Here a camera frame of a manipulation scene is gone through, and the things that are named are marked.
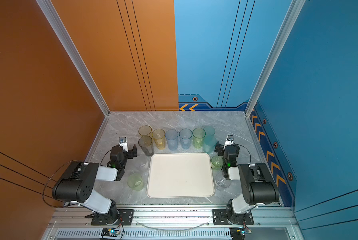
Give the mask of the small green cup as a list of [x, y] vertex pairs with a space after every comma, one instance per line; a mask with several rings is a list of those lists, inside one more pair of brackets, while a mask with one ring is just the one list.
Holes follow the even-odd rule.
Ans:
[[140, 173], [132, 173], [127, 180], [128, 186], [134, 191], [141, 191], [144, 188], [143, 176]]
[[222, 168], [223, 166], [223, 158], [222, 156], [213, 156], [211, 158], [211, 165], [212, 165], [212, 169], [215, 171], [218, 171]]

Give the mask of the clear dimpled small cup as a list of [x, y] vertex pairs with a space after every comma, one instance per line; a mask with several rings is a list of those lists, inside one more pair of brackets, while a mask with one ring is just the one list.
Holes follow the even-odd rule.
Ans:
[[148, 160], [137, 160], [135, 162], [136, 169], [140, 173], [145, 173], [149, 170], [149, 161]]

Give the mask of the clear faceted small cup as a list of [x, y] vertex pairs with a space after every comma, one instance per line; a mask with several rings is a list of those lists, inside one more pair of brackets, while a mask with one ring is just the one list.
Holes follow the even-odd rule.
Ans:
[[217, 174], [215, 176], [215, 184], [219, 188], [228, 188], [231, 185], [231, 181], [227, 180], [223, 175]]

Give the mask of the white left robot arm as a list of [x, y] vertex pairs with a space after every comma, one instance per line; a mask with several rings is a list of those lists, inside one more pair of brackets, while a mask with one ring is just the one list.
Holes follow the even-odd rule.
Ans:
[[80, 205], [92, 213], [91, 225], [130, 226], [133, 210], [118, 210], [114, 200], [102, 196], [94, 190], [94, 183], [118, 182], [122, 179], [127, 161], [137, 157], [137, 147], [131, 150], [126, 143], [120, 143], [110, 150], [110, 161], [102, 166], [99, 163], [72, 161], [55, 183], [52, 196], [55, 200]]

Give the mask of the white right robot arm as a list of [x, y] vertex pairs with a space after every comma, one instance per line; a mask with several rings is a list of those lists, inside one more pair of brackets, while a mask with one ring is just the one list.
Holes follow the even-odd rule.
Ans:
[[216, 143], [215, 152], [222, 158], [223, 180], [239, 181], [242, 193], [229, 200], [226, 210], [215, 210], [215, 225], [253, 225], [251, 211], [259, 205], [269, 205], [279, 201], [280, 193], [269, 168], [265, 163], [238, 164], [240, 145], [227, 140], [224, 145]]

